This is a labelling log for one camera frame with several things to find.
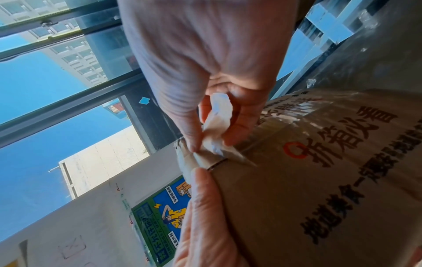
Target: brown cardboard box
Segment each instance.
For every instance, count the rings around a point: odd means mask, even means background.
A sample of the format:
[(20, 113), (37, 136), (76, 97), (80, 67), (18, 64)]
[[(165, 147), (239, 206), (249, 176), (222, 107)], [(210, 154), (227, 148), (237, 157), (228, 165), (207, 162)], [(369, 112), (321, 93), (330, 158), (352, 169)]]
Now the brown cardboard box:
[(238, 146), (256, 166), (176, 151), (211, 169), (252, 266), (385, 267), (419, 259), (421, 143), (421, 95), (312, 90), (267, 104)]

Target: blue sticker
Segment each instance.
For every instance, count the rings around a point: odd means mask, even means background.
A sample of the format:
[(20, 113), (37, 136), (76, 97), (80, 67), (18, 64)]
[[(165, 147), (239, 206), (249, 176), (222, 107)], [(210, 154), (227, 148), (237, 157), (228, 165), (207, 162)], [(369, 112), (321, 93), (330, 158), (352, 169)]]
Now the blue sticker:
[(149, 98), (147, 98), (147, 97), (142, 97), (142, 99), (141, 99), (141, 101), (139, 101), (139, 104), (143, 104), (143, 105), (146, 105), (146, 104), (148, 104), (149, 103), (149, 101), (150, 101), (151, 99), (149, 99)]

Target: blue sky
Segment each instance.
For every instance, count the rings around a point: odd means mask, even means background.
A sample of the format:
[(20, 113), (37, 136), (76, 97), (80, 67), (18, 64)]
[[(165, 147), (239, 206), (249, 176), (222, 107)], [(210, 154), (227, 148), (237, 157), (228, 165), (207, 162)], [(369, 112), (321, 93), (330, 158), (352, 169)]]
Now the blue sky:
[[(26, 43), (1, 38), (0, 51)], [(87, 89), (42, 52), (0, 62), (0, 73), (0, 123)], [(71, 200), (60, 170), (48, 170), (130, 125), (97, 107), (0, 149), (0, 241)]]

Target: human hand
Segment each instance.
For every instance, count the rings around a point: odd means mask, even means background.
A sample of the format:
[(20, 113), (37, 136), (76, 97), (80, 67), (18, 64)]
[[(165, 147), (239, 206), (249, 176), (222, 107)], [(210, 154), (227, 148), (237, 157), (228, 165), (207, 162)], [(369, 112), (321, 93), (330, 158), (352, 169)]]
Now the human hand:
[[(192, 152), (209, 95), (228, 93), (226, 145), (245, 139), (276, 82), (292, 34), (296, 0), (119, 0), (124, 31), (161, 109)], [(196, 114), (199, 105), (200, 120)]]
[(174, 267), (247, 267), (229, 233), (218, 187), (203, 168), (192, 171), (188, 203)]

